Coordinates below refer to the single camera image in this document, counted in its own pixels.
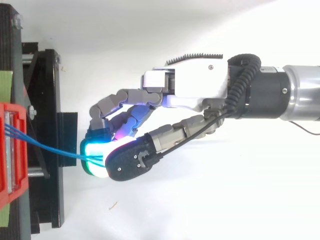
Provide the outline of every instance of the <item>red plastic holder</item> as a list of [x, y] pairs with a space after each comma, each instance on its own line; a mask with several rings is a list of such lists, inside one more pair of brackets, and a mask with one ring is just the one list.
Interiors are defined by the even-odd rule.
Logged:
[[5, 124], [27, 132], [26, 109], [0, 103], [0, 209], [28, 188], [27, 143], [5, 135]]

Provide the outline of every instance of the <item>white background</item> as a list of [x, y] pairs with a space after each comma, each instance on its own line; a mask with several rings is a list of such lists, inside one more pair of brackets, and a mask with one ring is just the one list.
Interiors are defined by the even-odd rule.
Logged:
[[[22, 40], [61, 55], [61, 109], [89, 108], [185, 53], [320, 65], [315, 0], [9, 0]], [[195, 113], [159, 109], [141, 133]], [[320, 132], [318, 122], [303, 122]], [[281, 120], [231, 120], [126, 182], [64, 169], [65, 223], [34, 240], [318, 240], [320, 137]]]

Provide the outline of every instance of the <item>screw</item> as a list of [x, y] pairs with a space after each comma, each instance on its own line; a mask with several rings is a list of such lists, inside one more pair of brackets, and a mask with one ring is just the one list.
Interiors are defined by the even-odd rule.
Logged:
[[57, 64], [61, 64], [61, 56], [60, 55], [55, 56], [55, 62]]
[[37, 115], [37, 110], [35, 110], [34, 106], [29, 106], [29, 109], [28, 109], [28, 113], [29, 113], [29, 118], [31, 120], [35, 119], [35, 116]]
[[13, 19], [12, 19], [12, 25], [18, 29], [18, 30], [21, 30], [23, 29], [23, 21], [24, 21], [24, 18], [21, 14], [16, 14], [14, 15]]

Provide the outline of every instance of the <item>robotic hand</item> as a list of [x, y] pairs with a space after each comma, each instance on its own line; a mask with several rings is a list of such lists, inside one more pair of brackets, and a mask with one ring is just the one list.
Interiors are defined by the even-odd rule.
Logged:
[[[123, 104], [133, 106], [108, 120]], [[160, 106], [204, 114], [128, 140]], [[103, 156], [105, 167], [113, 180], [126, 181], [148, 172], [190, 140], [214, 133], [225, 118], [319, 120], [320, 67], [261, 66], [253, 54], [228, 61], [220, 54], [186, 54], [145, 72], [141, 89], [121, 89], [100, 100], [91, 107], [90, 116], [82, 153], [87, 143], [116, 141], [118, 148]]]

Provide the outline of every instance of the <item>black metal frame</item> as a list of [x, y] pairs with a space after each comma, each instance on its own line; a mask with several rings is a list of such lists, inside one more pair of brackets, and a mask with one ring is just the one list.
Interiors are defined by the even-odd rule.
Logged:
[[[35, 44], [22, 44], [22, 49], [33, 54], [30, 65], [23, 66], [24, 84], [37, 111], [34, 120], [28, 121], [28, 135], [34, 135], [44, 145], [76, 153], [78, 114], [60, 112], [58, 54], [52, 49], [38, 51]], [[41, 167], [44, 173], [43, 177], [29, 177], [32, 234], [40, 233], [41, 223], [51, 223], [52, 228], [60, 228], [64, 223], [62, 167], [75, 165], [74, 158], [28, 146], [28, 166]]]

